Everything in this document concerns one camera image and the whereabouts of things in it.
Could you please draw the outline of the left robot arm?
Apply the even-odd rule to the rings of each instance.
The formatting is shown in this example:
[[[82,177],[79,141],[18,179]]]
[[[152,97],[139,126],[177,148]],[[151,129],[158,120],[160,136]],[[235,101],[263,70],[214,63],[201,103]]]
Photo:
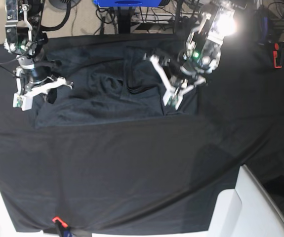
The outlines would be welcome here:
[[[198,12],[184,48],[177,56],[177,72],[169,80],[173,86],[198,81],[219,65],[224,38],[236,31],[235,4],[231,0],[211,0]]]

